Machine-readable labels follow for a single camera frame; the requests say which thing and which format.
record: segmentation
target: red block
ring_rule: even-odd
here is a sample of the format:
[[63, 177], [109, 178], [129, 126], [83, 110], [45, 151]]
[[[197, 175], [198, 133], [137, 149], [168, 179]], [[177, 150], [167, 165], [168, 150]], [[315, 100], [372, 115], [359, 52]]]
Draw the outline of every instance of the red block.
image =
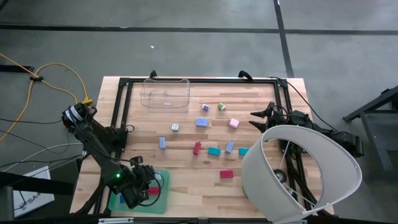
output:
[[195, 147], [193, 148], [193, 154], [194, 155], [198, 155], [199, 154], [200, 147], [201, 147], [201, 143], [200, 142], [196, 142], [195, 143]]
[[221, 170], [220, 177], [221, 178], [232, 178], [232, 177], [234, 177], [234, 172], [232, 170]]
[[149, 187], [148, 188], [148, 194], [149, 196], [153, 196], [153, 195], [158, 195], [160, 192], [158, 187]]

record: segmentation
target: white cube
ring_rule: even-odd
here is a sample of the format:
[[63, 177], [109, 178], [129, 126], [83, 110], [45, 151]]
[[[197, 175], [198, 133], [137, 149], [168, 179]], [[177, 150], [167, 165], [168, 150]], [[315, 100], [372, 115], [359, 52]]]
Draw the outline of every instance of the white cube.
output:
[[178, 124], [172, 124], [172, 130], [178, 131]]

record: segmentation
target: teal block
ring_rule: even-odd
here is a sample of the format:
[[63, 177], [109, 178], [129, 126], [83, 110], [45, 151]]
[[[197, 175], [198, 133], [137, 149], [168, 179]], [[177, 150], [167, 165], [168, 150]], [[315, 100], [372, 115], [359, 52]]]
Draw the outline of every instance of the teal block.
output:
[[218, 148], [215, 148], [215, 147], [209, 147], [208, 154], [209, 155], [220, 156], [221, 149], [218, 149]]
[[244, 156], [248, 152], [249, 148], [239, 148], [239, 155]]

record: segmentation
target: transparent bin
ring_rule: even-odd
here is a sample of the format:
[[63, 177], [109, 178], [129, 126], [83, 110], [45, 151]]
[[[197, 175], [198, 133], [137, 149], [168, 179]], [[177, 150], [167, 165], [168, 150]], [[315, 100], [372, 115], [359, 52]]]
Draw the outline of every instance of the transparent bin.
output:
[[190, 100], [190, 82], [146, 79], [142, 83], [141, 105], [153, 113], [186, 113]]

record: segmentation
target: white paper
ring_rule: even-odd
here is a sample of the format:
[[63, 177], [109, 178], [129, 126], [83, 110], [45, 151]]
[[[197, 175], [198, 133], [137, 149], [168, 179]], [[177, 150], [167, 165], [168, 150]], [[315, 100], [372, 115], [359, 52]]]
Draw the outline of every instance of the white paper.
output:
[[[27, 174], [25, 174], [25, 176], [31, 176], [33, 175], [33, 177], [36, 178], [42, 178], [42, 179], [48, 179], [50, 180], [50, 171], [48, 170], [48, 166], [42, 167], [40, 169], [37, 169], [35, 171], [29, 172]], [[21, 208], [24, 204], [24, 200], [22, 199], [20, 193], [18, 190], [15, 190], [13, 192], [14, 194], [14, 217], [18, 217], [21, 216], [25, 213], [28, 213], [32, 210], [35, 210], [36, 208], [39, 208], [43, 205], [46, 205], [52, 201], [54, 201], [54, 194], [42, 194], [42, 193], [38, 193], [38, 192], [25, 192], [25, 191], [21, 191], [22, 195], [24, 196], [25, 199], [25, 206], [23, 208]]]

